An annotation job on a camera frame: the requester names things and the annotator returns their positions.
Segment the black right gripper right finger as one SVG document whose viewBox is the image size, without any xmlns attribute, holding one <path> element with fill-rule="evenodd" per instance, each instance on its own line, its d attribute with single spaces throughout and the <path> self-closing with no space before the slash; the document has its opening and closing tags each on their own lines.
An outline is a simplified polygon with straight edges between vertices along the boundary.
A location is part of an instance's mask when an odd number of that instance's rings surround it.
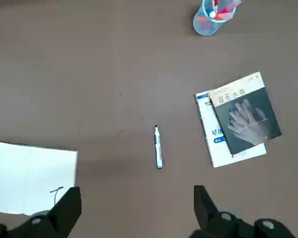
<svg viewBox="0 0 298 238">
<path fill-rule="evenodd" d="M 194 186 L 194 212 L 200 226 L 192 238 L 295 238 L 281 222 L 258 219 L 250 225 L 230 212 L 219 211 L 202 185 Z"/>
</svg>

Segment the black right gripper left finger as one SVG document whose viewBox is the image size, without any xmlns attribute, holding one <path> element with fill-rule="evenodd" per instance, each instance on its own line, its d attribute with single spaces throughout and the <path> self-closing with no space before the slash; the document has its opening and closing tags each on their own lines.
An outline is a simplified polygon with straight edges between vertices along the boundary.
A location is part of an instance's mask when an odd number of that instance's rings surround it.
<svg viewBox="0 0 298 238">
<path fill-rule="evenodd" d="M 67 238 L 81 216 L 81 192 L 71 187 L 45 215 L 36 215 L 8 230 L 0 224 L 0 238 Z"/>
</svg>

